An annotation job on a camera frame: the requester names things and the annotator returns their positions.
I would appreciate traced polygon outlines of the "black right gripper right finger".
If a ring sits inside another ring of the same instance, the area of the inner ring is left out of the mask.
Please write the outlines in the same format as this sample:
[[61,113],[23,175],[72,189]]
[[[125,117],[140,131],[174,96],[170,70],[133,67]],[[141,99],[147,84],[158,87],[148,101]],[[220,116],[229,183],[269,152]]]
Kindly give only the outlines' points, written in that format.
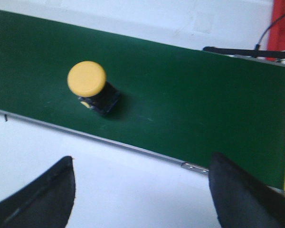
[[285,196],[221,153],[212,155],[209,188],[223,228],[285,228]]

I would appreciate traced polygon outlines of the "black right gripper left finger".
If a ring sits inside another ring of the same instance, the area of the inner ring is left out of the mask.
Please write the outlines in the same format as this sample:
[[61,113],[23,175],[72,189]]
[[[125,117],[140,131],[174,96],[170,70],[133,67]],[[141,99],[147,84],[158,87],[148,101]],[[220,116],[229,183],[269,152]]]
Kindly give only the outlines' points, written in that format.
[[75,194],[73,159],[65,156],[0,202],[0,228],[64,228]]

